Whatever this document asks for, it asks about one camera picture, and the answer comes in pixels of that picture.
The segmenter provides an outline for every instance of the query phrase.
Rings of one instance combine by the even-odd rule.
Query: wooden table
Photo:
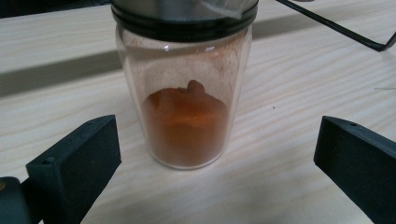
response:
[[[300,3],[385,43],[396,1]],[[83,223],[371,223],[313,163],[321,117],[396,140],[396,47],[378,53],[260,1],[231,144],[195,171],[145,149],[109,6],[0,20],[0,176],[83,122],[115,114],[122,164]]]

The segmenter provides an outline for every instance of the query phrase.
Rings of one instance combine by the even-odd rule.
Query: jar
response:
[[[227,147],[256,1],[230,18],[198,0],[114,0],[121,64],[151,155],[195,169]]]

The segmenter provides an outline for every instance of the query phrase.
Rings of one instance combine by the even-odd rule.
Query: spice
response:
[[[198,81],[187,89],[167,88],[143,102],[148,141],[154,156],[176,167],[193,167],[215,159],[223,147],[228,110],[205,93]]]

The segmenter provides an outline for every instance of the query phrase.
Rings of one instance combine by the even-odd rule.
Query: jar lid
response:
[[[248,27],[256,18],[259,0],[246,1],[238,19],[207,2],[113,0],[111,8],[117,23],[137,35],[164,41],[199,42],[232,35]]]

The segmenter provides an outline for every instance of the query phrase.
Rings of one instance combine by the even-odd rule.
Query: transparent container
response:
[[[149,152],[177,169],[208,165],[228,144],[251,22],[196,39],[177,30],[141,33],[129,24],[118,20],[117,47]]]

